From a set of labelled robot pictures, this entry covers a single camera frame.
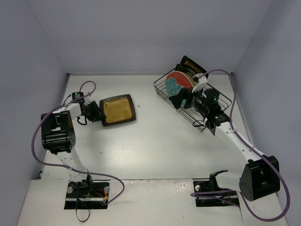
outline white wall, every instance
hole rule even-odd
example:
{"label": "white wall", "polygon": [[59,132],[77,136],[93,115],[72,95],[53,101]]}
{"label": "white wall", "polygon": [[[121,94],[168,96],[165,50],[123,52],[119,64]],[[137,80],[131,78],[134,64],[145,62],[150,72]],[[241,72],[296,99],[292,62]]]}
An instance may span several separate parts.
{"label": "white wall", "polygon": [[[273,0],[235,71],[242,109],[258,148],[275,155],[288,183],[290,226],[301,222],[301,1]],[[284,207],[282,190],[279,199]]]}
{"label": "white wall", "polygon": [[0,1],[0,21],[0,225],[15,226],[41,167],[31,154],[33,131],[62,98],[66,75],[26,0]]}
{"label": "white wall", "polygon": [[234,71],[271,0],[28,0],[67,72]]}

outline dish rack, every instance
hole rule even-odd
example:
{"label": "dish rack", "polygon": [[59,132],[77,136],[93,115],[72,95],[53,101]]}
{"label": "dish rack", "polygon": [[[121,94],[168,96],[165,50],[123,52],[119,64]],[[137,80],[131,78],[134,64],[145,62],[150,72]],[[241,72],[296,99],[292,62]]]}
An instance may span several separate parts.
{"label": "dish rack", "polygon": [[[166,76],[174,71],[174,69],[170,70],[166,74],[164,74],[162,77],[154,81],[154,88],[157,93],[157,95],[163,99],[166,103],[168,103],[173,109],[175,109],[174,105],[172,102],[168,99],[170,94],[167,93],[166,87],[165,87],[165,80]],[[209,83],[207,83],[204,86],[204,89],[210,89],[214,88],[211,86]],[[232,101],[225,96],[223,93],[220,92],[220,98],[219,98],[219,104],[222,107],[222,110],[225,111],[228,107],[231,106]],[[184,119],[186,119],[193,127],[195,127],[197,130],[200,132],[203,132],[206,127],[204,125],[204,118],[202,115],[193,107],[189,109],[184,109],[184,108],[179,108],[175,109]]]}

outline metal wire basket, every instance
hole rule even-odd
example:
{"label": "metal wire basket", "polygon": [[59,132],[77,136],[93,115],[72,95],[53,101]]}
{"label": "metal wire basket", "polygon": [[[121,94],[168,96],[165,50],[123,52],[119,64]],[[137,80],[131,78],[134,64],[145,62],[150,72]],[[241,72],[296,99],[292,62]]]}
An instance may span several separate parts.
{"label": "metal wire basket", "polygon": [[[172,102],[168,99],[171,96],[171,94],[167,93],[165,87],[165,80],[166,80],[166,76],[174,69],[170,70],[165,75],[163,75],[162,77],[154,81],[154,88],[157,95],[160,98],[162,98],[166,103],[168,103],[173,109],[175,109],[175,107],[172,104]],[[204,89],[209,89],[209,88],[214,88],[214,87],[207,83]],[[222,110],[225,111],[228,107],[231,106],[232,101],[228,97],[226,97],[223,93],[220,93],[219,104],[222,107]],[[204,118],[195,108],[191,107],[189,109],[184,109],[181,107],[175,110],[200,132],[203,132],[206,129],[206,127],[204,126]]]}

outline table surface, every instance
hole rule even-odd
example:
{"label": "table surface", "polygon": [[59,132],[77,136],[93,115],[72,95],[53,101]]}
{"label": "table surface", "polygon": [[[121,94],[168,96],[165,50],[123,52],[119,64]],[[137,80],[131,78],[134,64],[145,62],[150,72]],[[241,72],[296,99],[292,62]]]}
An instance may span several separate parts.
{"label": "table surface", "polygon": [[[100,122],[80,126],[74,123],[76,150],[90,172],[112,174],[125,180],[125,192],[107,210],[93,210],[86,225],[229,225],[287,226],[284,219],[267,223],[256,220],[241,204],[236,207],[196,208],[190,197],[193,178],[207,178],[219,170],[235,171],[236,157],[223,142],[205,130],[193,128],[182,116],[159,98],[153,82],[160,76],[71,76],[65,97],[78,91],[81,84],[93,80],[97,89],[92,99],[99,102],[112,96],[130,94],[137,120],[118,126],[103,127]],[[233,98],[229,79],[211,75],[209,83]],[[88,92],[93,85],[87,84]],[[233,120],[238,130],[246,130],[238,107]],[[60,163],[47,153],[45,160]],[[82,225],[75,211],[63,210],[68,185],[65,169],[45,166],[42,180],[32,181],[19,219],[19,226]],[[110,182],[110,198],[121,185]],[[271,218],[281,212],[275,194],[250,203],[259,216]]]}

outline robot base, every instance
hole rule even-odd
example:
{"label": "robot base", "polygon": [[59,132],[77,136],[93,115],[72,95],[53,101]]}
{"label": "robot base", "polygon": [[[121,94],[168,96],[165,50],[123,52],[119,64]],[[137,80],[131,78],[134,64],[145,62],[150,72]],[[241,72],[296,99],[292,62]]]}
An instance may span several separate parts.
{"label": "robot base", "polygon": [[66,200],[65,200],[65,207],[64,210],[75,210],[76,209],[76,202],[78,210],[102,210],[107,209],[108,193],[105,192],[105,187],[109,187],[109,182],[93,182],[92,184],[92,191],[87,193],[76,193],[75,190],[70,189],[68,186],[67,193],[66,193]]}
{"label": "robot base", "polygon": [[[220,191],[221,189],[213,189],[212,183],[209,180],[196,180],[193,181],[194,192],[213,192],[213,191]],[[236,205],[239,205],[238,196],[236,192],[230,193],[221,193],[215,194],[218,198],[223,198],[229,202],[232,202]],[[211,207],[211,206],[231,206],[231,204],[217,200],[217,199],[210,199],[210,198],[196,198],[196,206],[197,207]]]}

